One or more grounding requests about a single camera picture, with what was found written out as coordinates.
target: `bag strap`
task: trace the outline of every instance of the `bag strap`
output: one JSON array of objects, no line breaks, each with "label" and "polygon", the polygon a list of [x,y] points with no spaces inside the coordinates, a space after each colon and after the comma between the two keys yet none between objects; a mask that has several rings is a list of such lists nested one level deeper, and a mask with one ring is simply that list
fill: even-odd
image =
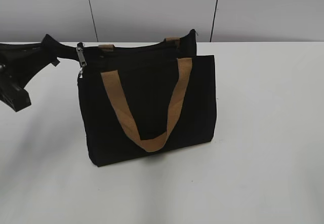
[{"label": "bag strap", "polygon": [[163,148],[180,118],[182,104],[192,69],[192,59],[181,58],[177,60],[179,79],[174,87],[168,108],[167,130],[154,139],[141,140],[135,120],[126,101],[118,70],[101,73],[107,95],[123,131],[129,139],[147,152],[155,152]]},{"label": "bag strap", "polygon": [[166,42],[174,42],[178,47],[180,47],[180,38],[165,38]]}]

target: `tan strap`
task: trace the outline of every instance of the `tan strap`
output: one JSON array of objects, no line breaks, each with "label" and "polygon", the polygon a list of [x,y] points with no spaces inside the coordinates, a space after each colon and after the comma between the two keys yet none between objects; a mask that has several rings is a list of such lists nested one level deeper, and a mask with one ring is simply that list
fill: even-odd
[{"label": "tan strap", "polygon": [[174,41],[177,47],[180,47],[180,38],[166,38],[166,42]]},{"label": "tan strap", "polygon": [[105,86],[107,95],[125,134],[135,144],[137,144],[147,152],[155,152],[163,148],[172,130],[176,126],[180,118],[182,104],[187,90],[191,69],[191,58],[178,59],[179,79],[174,87],[168,108],[167,131],[154,139],[146,140],[141,140],[140,138],[135,120],[125,98],[118,71],[114,70],[101,73],[102,81]]},{"label": "tan strap", "polygon": [[105,52],[112,52],[115,49],[113,44],[100,44],[98,48],[104,50]]}]

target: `metal zipper pull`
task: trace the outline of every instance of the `metal zipper pull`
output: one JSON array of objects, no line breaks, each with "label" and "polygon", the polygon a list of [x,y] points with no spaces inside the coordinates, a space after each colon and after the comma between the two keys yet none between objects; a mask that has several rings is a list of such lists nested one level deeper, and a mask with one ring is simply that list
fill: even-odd
[{"label": "metal zipper pull", "polygon": [[83,55],[83,48],[81,46],[79,46],[79,44],[76,47],[76,53],[77,53],[77,56],[79,57],[79,63],[80,63],[80,67],[81,67],[79,74],[77,76],[77,78],[79,79],[79,78],[82,78],[83,69],[87,65],[87,62]]}]

